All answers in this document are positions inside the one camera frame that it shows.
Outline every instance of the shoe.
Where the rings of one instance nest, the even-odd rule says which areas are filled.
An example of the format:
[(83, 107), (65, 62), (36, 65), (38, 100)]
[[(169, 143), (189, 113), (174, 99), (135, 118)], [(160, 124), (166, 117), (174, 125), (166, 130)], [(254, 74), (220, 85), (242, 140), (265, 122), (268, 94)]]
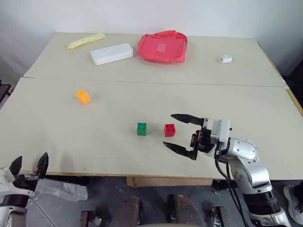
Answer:
[(288, 213), (299, 225), (303, 225), (303, 210), (300, 207), (297, 197), (294, 195), (294, 186), (287, 185), (283, 188), (283, 193), (288, 200)]

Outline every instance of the red bag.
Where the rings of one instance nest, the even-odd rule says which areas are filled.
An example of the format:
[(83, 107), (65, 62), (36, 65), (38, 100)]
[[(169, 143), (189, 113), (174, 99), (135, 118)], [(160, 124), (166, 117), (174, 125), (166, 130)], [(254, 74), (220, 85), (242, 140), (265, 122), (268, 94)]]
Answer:
[(185, 61), (187, 37), (176, 31), (144, 35), (138, 44), (138, 53), (148, 61)]

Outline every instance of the green block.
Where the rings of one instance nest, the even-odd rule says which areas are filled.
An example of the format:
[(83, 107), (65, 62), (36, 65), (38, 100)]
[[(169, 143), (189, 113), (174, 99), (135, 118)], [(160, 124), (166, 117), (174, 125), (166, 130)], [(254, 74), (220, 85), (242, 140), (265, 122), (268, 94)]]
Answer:
[(138, 122), (137, 135), (138, 136), (146, 136), (146, 132), (147, 132), (147, 123)]

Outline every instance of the table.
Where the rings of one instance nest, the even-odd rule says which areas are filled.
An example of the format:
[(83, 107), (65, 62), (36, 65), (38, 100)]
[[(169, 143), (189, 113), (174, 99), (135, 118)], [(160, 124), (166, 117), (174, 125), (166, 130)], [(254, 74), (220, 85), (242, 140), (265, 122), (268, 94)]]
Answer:
[[(284, 87), (266, 86), (21, 78), (0, 111), (0, 166), (23, 155), (32, 171), (48, 152), (49, 174), (221, 178), (213, 158), (192, 161), (162, 144), (189, 147), (197, 129), (174, 113), (209, 117), (210, 127), (229, 117), (231, 136), (255, 142), (271, 179), (303, 178), (303, 118)], [(148, 123), (146, 137), (137, 122)], [(164, 138), (166, 123), (176, 125), (173, 138)]]
[[(145, 61), (137, 54), (142, 35), (107, 34), (103, 40), (68, 50), (67, 44), (88, 33), (55, 33), (24, 77), (80, 79), (142, 83), (222, 84), (283, 87), (255, 39), (189, 36), (186, 61), (163, 64)], [(129, 43), (134, 57), (94, 65), (90, 51)], [(229, 53), (233, 62), (221, 64), (218, 57)]]

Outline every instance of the lego brick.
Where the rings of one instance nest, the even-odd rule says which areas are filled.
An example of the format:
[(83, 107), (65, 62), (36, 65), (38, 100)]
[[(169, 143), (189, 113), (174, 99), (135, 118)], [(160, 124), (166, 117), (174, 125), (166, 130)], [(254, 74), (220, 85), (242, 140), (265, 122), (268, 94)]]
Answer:
[(166, 124), (164, 127), (164, 136), (165, 137), (172, 137), (176, 133), (175, 125), (174, 124)]
[(137, 124), (137, 135), (146, 136), (147, 132), (147, 123), (138, 122)]
[(79, 99), (79, 101), (82, 102), (83, 104), (87, 104), (90, 102), (89, 95), (83, 90), (78, 91), (76, 93), (76, 96)]

